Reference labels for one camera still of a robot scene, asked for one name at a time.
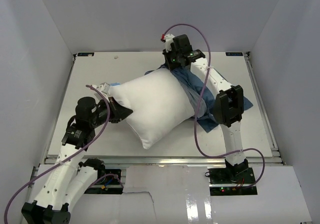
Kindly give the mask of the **white pillow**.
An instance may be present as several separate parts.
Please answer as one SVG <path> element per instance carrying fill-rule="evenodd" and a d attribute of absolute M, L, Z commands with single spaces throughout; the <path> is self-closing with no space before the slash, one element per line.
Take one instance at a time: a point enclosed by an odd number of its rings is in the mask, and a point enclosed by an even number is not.
<path fill-rule="evenodd" d="M 195 113 L 180 82 L 165 68 L 112 86 L 108 93 L 133 111 L 125 120 L 146 150 Z"/>

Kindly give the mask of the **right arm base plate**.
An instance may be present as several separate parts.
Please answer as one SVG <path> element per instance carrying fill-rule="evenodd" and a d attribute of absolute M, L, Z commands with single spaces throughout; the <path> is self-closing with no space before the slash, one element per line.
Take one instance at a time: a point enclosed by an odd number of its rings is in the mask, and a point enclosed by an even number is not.
<path fill-rule="evenodd" d="M 213 196 L 255 196 L 256 186 L 249 187 L 256 179 L 252 168 L 233 176 L 227 168 L 208 169 L 204 176 L 209 180 L 210 195 Z"/>

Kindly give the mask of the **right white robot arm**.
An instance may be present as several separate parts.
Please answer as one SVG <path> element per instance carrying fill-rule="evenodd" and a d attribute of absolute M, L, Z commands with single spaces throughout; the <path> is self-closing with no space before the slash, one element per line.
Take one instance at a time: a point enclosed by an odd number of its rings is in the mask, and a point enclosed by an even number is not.
<path fill-rule="evenodd" d="M 225 143 L 226 179 L 236 184 L 244 177 L 249 168 L 247 158 L 243 152 L 241 138 L 241 119 L 244 112 L 244 91 L 240 85 L 233 86 L 223 78 L 199 49 L 193 49 L 187 35 L 174 36 L 163 34 L 163 55 L 169 70 L 186 68 L 199 78 L 205 90 L 214 97 L 213 107 L 209 113 L 222 129 Z"/>

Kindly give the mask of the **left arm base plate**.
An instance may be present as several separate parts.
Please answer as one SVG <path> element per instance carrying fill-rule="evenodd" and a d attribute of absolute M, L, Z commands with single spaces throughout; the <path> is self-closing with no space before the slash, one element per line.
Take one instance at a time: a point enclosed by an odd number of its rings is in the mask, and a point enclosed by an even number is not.
<path fill-rule="evenodd" d="M 105 169 L 99 174 L 99 178 L 104 174 L 114 174 L 117 175 L 121 180 L 122 171 L 121 169 Z M 120 195 L 123 193 L 123 188 L 121 187 L 119 181 L 113 176 L 104 177 L 99 182 L 97 182 L 92 187 L 85 191 L 85 194 L 100 194 L 100 195 Z"/>

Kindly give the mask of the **blue cartoon print pillowcase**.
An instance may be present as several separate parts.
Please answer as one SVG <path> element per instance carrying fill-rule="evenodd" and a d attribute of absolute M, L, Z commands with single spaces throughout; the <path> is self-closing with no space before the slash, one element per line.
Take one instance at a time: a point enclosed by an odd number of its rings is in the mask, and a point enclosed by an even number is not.
<path fill-rule="evenodd" d="M 194 108 L 194 112 L 199 108 L 197 122 L 207 133 L 213 130 L 218 125 L 215 122 L 213 115 L 209 113 L 209 108 L 213 107 L 213 95 L 210 91 L 205 90 L 205 88 L 203 88 L 203 82 L 186 68 L 178 68 L 177 70 L 172 70 L 170 72 L 180 82 L 181 86 L 185 90 L 189 101 Z"/>

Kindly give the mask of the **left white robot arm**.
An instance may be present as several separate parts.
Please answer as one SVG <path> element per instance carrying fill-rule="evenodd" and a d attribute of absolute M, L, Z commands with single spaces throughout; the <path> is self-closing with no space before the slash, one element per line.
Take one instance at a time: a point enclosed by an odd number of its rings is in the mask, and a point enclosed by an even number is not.
<path fill-rule="evenodd" d="M 68 224 L 71 212 L 85 191 L 105 179 L 117 180 L 116 174 L 105 171 L 102 160 L 82 161 L 88 144 L 97 139 L 95 129 L 108 122 L 118 123 L 133 111 L 118 104 L 112 97 L 96 103 L 92 97 L 78 100 L 75 115 L 70 118 L 55 166 L 40 192 L 21 213 L 29 224 Z"/>

